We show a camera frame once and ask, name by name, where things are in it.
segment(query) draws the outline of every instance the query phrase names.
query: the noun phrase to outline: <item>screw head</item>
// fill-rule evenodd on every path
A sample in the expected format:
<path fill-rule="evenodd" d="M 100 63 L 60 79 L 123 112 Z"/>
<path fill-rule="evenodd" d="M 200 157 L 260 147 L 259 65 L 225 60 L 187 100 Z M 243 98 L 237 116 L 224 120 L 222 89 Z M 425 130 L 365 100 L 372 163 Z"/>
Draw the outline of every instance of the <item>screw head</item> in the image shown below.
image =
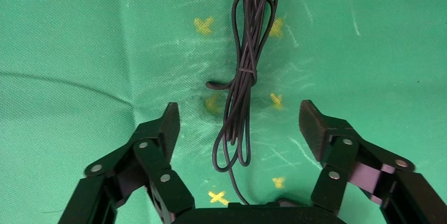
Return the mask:
<path fill-rule="evenodd" d="M 329 172 L 329 176 L 330 176 L 332 179 L 335 179 L 335 180 L 337 180 L 337 179 L 340 178 L 340 174 L 338 174 L 338 173 L 335 172 L 335 171 L 331 171 L 331 172 Z"/>
<path fill-rule="evenodd" d="M 350 139 L 343 139 L 343 143 L 346 145 L 352 145 L 352 141 Z"/>
<path fill-rule="evenodd" d="M 408 163 L 403 160 L 396 160 L 396 164 L 404 168 L 408 167 Z"/>
<path fill-rule="evenodd" d="M 160 177 L 160 181 L 162 182 L 167 182 L 169 181 L 169 179 L 171 179 L 171 176 L 169 174 L 164 174 Z"/>
<path fill-rule="evenodd" d="M 91 171 L 91 172 L 97 172 L 97 171 L 100 171 L 101 169 L 102 169 L 102 165 L 97 164 L 97 165 L 93 166 L 93 167 L 90 169 L 90 171 Z"/>

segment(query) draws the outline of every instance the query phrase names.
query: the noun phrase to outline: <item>coiled cable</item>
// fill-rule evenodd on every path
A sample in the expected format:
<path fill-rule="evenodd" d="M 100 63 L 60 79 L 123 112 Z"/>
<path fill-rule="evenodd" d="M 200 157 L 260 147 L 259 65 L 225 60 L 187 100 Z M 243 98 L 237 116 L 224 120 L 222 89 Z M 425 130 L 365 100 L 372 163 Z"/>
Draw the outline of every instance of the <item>coiled cable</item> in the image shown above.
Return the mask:
<path fill-rule="evenodd" d="M 236 10 L 240 0 L 234 0 L 231 20 L 236 43 L 237 70 L 233 80 L 226 84 L 209 81 L 207 87 L 213 90 L 228 90 L 227 101 L 223 113 L 223 126 L 218 133 L 212 148 L 212 164 L 219 172 L 227 172 L 230 175 L 231 183 L 240 200 L 249 204 L 242 196 L 237 187 L 233 173 L 233 165 L 236 160 L 244 167 L 251 161 L 250 153 L 250 96 L 251 87 L 257 80 L 256 66 L 259 62 L 261 51 L 267 41 L 268 34 L 275 20 L 275 13 L 278 0 L 242 0 L 244 7 L 244 32 L 242 43 L 240 42 L 237 29 Z M 270 6 L 270 17 L 267 28 L 263 32 L 264 13 Z M 246 158 L 242 153 L 242 144 L 245 133 Z M 226 166 L 220 167 L 217 162 L 217 152 L 219 144 L 222 142 L 223 154 L 226 160 Z M 234 155 L 230 158 L 228 153 L 228 142 L 236 146 Z"/>

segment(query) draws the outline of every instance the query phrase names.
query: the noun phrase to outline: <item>green fabric surface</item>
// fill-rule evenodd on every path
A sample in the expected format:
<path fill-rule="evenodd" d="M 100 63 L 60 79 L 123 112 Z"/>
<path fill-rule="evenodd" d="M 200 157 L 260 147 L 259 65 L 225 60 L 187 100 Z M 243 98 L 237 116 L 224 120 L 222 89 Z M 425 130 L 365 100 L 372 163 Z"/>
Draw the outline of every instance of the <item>green fabric surface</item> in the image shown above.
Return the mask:
<path fill-rule="evenodd" d="M 196 206 L 225 207 L 209 192 L 239 202 L 211 164 L 226 94 L 205 87 L 235 72 L 232 1 L 0 0 L 0 223 L 57 223 L 84 168 L 168 102 L 181 116 L 171 163 Z M 276 17 L 252 90 L 252 163 L 235 166 L 248 201 L 309 201 L 319 168 L 303 99 L 413 161 L 446 201 L 446 0 L 279 0 Z M 351 184 L 339 216 L 385 222 Z M 116 222 L 160 220 L 140 189 Z"/>

